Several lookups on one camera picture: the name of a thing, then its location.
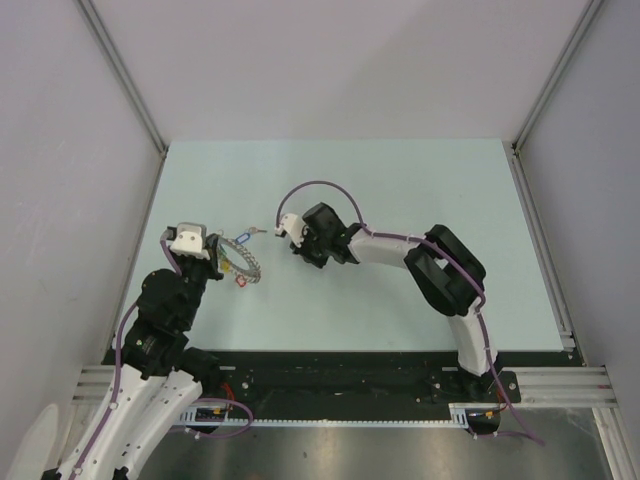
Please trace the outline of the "metal keyring disc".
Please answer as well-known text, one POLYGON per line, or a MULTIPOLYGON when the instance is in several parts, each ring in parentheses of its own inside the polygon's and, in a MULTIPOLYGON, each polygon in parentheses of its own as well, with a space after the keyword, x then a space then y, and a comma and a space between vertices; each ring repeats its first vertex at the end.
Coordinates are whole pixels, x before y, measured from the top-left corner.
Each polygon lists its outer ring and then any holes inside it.
POLYGON ((237 276, 243 276, 248 281, 247 286, 259 283, 262 279, 261 265, 248 248, 245 245, 237 244, 232 238, 218 234, 215 237, 218 264, 221 260, 230 262, 231 272, 229 275, 233 280, 235 281, 237 276))

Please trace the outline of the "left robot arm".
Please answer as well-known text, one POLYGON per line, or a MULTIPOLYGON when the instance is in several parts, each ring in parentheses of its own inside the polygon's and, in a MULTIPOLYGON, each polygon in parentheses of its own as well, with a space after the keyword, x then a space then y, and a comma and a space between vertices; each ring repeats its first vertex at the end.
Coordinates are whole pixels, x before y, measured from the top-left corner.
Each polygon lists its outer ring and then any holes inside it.
POLYGON ((191 329, 206 286, 220 280, 214 253, 177 258, 177 271, 159 269, 142 282, 119 328, 115 370, 88 430, 45 479, 135 479, 183 411, 221 387, 218 359, 191 347, 191 329))

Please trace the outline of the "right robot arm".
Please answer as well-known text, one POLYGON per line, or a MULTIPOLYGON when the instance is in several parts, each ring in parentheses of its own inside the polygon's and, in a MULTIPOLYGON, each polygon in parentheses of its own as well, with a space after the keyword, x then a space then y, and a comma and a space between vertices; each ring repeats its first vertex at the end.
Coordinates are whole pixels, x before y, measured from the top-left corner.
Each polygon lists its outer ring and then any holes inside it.
POLYGON ((408 271, 427 303, 447 318, 462 394, 484 401, 496 391, 498 353, 481 313, 486 270, 448 227, 437 224, 422 237, 378 232, 364 224, 347 226, 332 207, 319 203, 302 216, 280 216, 276 234, 289 237, 293 253, 317 268, 334 259, 408 271))

